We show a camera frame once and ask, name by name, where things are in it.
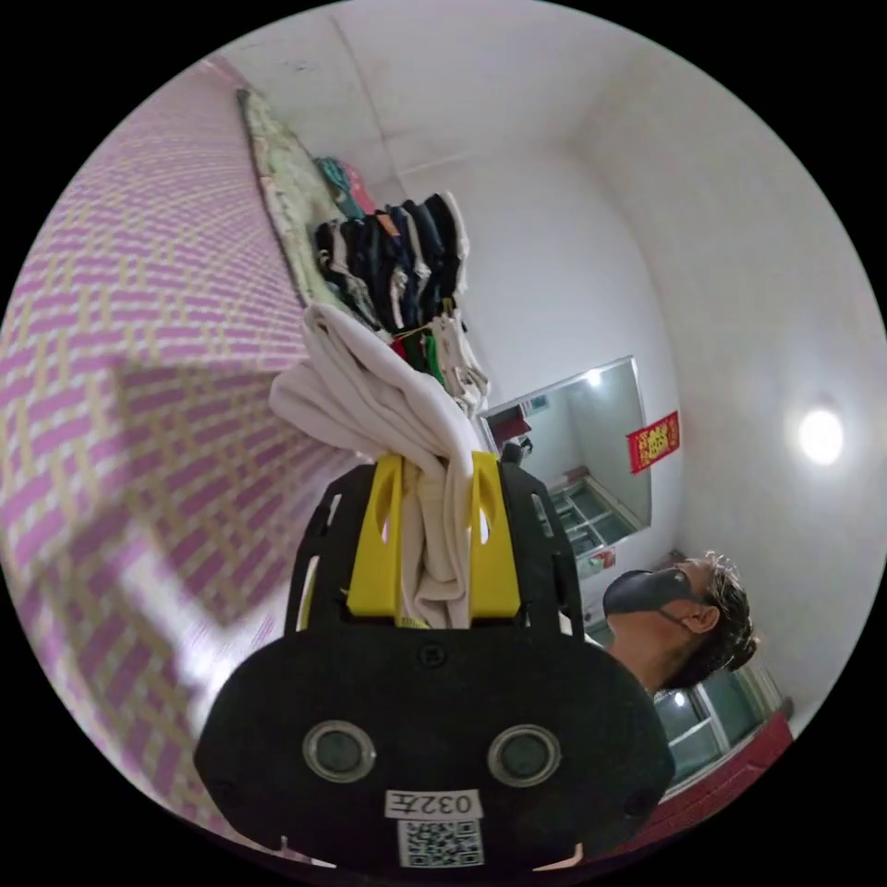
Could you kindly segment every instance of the camera lens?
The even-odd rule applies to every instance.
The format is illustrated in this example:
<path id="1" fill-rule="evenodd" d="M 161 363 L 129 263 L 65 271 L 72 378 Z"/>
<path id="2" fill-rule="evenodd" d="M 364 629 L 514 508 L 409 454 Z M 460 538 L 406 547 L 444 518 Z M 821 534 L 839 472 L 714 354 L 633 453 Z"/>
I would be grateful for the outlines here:
<path id="1" fill-rule="evenodd" d="M 560 762 L 561 749 L 554 734 L 528 723 L 502 731 L 487 756 L 492 775 L 514 788 L 545 782 Z"/>
<path id="2" fill-rule="evenodd" d="M 372 770 L 376 750 L 370 737 L 347 721 L 324 721 L 302 743 L 308 766 L 332 783 L 354 783 Z"/>

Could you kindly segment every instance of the purple checkered wall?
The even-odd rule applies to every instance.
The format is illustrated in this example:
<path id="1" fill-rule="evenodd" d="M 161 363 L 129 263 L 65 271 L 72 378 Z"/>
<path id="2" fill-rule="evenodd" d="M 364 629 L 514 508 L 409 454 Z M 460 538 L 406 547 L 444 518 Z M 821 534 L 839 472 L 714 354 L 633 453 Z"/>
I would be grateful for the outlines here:
<path id="1" fill-rule="evenodd" d="M 267 406 L 301 309 L 236 86 L 201 63 L 103 142 L 0 333 L 2 563 L 30 643 L 115 766 L 226 836 L 190 763 L 200 693 L 279 634 L 310 511 L 353 461 Z"/>

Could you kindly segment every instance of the black face mask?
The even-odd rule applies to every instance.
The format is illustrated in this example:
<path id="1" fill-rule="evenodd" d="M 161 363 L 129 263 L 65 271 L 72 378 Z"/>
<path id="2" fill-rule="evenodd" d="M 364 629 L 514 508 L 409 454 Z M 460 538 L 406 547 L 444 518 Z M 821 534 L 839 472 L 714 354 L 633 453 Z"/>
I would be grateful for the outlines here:
<path id="1" fill-rule="evenodd" d="M 609 619 L 613 614 L 659 613 L 685 627 L 680 619 L 663 609 L 672 601 L 699 603 L 686 573 L 678 569 L 625 573 L 603 593 L 603 614 Z"/>

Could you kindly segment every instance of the screw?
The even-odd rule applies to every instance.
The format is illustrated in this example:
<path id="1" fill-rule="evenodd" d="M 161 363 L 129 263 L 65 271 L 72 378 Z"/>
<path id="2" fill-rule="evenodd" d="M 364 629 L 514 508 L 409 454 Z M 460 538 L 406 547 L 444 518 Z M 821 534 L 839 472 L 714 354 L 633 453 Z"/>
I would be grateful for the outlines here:
<path id="1" fill-rule="evenodd" d="M 446 650 L 435 643 L 419 647 L 419 664 L 426 668 L 440 668 L 446 662 Z"/>
<path id="2" fill-rule="evenodd" d="M 240 794 L 240 790 L 226 779 L 220 779 L 215 784 L 215 793 L 219 796 L 219 800 L 228 807 L 239 807 L 243 803 L 243 795 Z"/>

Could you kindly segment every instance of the ceiling light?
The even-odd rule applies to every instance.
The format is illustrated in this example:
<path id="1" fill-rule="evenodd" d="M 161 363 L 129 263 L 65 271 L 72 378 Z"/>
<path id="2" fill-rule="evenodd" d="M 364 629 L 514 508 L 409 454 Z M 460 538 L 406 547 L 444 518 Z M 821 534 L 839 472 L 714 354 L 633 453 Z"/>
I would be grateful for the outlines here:
<path id="1" fill-rule="evenodd" d="M 827 409 L 814 409 L 798 429 L 801 449 L 817 465 L 830 465 L 844 448 L 841 421 Z"/>

